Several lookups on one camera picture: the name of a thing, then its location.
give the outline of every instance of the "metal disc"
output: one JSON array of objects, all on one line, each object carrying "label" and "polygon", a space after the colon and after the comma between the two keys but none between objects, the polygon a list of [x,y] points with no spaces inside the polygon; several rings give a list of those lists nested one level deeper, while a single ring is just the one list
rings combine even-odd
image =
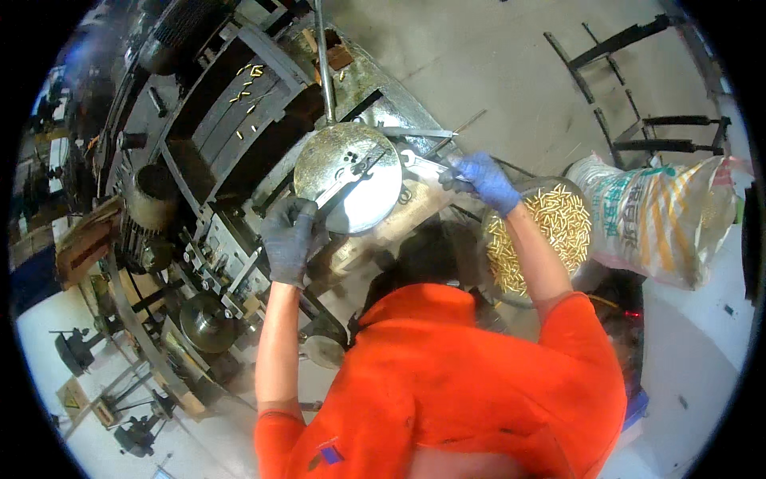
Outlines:
[{"label": "metal disc", "polygon": [[303,344],[306,355],[317,366],[327,369],[338,369],[343,364],[345,350],[335,340],[325,336],[309,336]]},{"label": "metal disc", "polygon": [[234,321],[212,294],[200,293],[183,303],[179,319],[186,339],[205,353],[222,353],[237,339]]},{"label": "metal disc", "polygon": [[401,163],[391,141],[363,123],[337,123],[319,131],[306,142],[295,164],[295,192],[317,199],[336,179],[339,169],[350,166],[376,144],[389,153],[328,215],[326,227],[344,235],[359,233],[378,224],[396,206],[401,191]]}]

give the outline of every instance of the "blue glove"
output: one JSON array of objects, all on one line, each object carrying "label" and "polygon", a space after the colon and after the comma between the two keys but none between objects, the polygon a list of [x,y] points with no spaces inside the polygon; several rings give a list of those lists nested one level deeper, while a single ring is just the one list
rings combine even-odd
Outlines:
[{"label": "blue glove", "polygon": [[458,192],[475,190],[479,199],[502,217],[508,215],[519,204],[522,196],[513,188],[505,172],[489,157],[486,152],[478,152],[457,160],[453,167],[463,175],[472,188],[465,182],[454,179],[454,172],[444,172],[439,181],[445,189]]},{"label": "blue glove", "polygon": [[290,196],[279,200],[264,219],[260,236],[269,258],[272,281],[304,288],[314,216],[315,202]]}]

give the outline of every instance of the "brass part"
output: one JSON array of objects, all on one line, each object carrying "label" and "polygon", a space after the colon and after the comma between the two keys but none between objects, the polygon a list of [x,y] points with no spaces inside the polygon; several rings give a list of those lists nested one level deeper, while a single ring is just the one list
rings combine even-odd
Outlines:
[{"label": "brass part", "polygon": [[[585,261],[591,243],[591,222],[580,197],[559,184],[545,194],[538,190],[537,195],[525,198],[524,204],[571,274]],[[494,215],[484,232],[492,237],[486,255],[495,284],[503,293],[515,291],[525,296],[526,283],[505,222]]]}]

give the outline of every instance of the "orange jacket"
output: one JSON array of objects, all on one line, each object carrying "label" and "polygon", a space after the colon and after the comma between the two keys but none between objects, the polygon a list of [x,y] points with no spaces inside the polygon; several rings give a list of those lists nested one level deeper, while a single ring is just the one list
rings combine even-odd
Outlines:
[{"label": "orange jacket", "polygon": [[596,477],[625,417],[620,365],[589,299],[551,311],[538,344],[479,330],[473,298],[415,284],[377,302],[310,425],[264,411],[263,479],[403,477],[416,445],[502,453],[543,477]]}]

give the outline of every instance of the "metal frame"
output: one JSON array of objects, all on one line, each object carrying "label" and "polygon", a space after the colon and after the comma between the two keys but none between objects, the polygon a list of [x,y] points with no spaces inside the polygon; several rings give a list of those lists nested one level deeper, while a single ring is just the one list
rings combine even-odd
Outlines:
[{"label": "metal frame", "polygon": [[572,76],[574,82],[580,88],[583,96],[585,96],[586,101],[589,104],[592,104],[595,99],[593,93],[591,92],[591,88],[588,86],[588,82],[585,81],[579,71],[582,67],[598,60],[599,58],[605,57],[607,62],[609,62],[609,66],[611,67],[615,76],[617,76],[617,79],[620,81],[620,84],[625,85],[625,78],[622,76],[620,68],[617,66],[617,62],[614,61],[611,55],[614,52],[627,47],[628,45],[636,43],[639,40],[643,40],[644,38],[650,37],[656,33],[660,33],[672,25],[679,25],[684,21],[685,20],[683,18],[670,17],[665,14],[657,15],[654,18],[654,21],[651,23],[646,25],[632,25],[617,34],[612,35],[604,41],[599,41],[591,31],[588,24],[583,22],[583,28],[585,28],[585,31],[593,39],[593,41],[596,42],[596,46],[579,54],[575,58],[569,57],[569,54],[561,46],[561,44],[558,43],[558,40],[556,40],[556,37],[553,36],[550,31],[544,32],[543,36],[545,37],[545,40],[551,44],[553,49],[556,50],[556,53],[561,58],[561,61],[564,62],[567,70],[569,70],[569,74]]}]

